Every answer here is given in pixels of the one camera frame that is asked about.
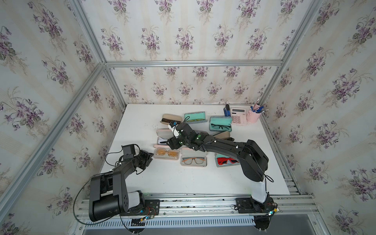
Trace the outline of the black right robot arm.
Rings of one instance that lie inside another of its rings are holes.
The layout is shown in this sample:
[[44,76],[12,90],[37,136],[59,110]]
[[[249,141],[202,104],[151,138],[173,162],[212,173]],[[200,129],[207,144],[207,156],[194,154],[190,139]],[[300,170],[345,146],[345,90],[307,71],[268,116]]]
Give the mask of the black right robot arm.
[[166,144],[172,150],[185,146],[194,151],[213,152],[237,160],[245,177],[260,184],[259,189],[251,193],[252,200],[260,204],[267,201],[269,193],[265,173],[268,170],[269,158],[255,141],[233,142],[219,139],[206,132],[196,132],[186,122],[171,122],[168,129],[173,137],[169,138]]

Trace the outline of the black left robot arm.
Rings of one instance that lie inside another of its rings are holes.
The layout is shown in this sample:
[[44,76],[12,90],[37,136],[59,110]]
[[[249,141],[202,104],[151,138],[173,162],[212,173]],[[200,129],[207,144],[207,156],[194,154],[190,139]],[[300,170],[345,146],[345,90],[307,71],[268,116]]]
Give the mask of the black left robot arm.
[[137,168],[145,170],[153,154],[140,150],[138,155],[120,157],[115,167],[94,176],[90,181],[89,218],[92,222],[108,219],[119,214],[141,214],[146,201],[141,191],[129,192],[126,178]]

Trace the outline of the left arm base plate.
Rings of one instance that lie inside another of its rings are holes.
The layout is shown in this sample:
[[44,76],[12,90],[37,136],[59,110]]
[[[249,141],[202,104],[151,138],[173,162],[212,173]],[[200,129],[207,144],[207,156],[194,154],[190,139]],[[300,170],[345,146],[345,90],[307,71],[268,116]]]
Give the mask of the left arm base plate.
[[138,207],[134,209],[129,209],[127,212],[121,213],[121,216],[156,216],[159,215],[160,200],[145,200],[145,205],[143,207]]

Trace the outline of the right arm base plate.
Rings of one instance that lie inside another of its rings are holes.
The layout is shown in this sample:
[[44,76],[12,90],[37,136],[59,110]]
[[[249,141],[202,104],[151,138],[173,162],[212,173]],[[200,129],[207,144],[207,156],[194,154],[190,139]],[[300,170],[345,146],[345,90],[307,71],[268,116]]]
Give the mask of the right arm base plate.
[[236,198],[234,210],[238,213],[261,213],[273,215],[278,208],[278,204],[274,202],[273,198],[267,197],[266,201],[260,203],[253,198]]

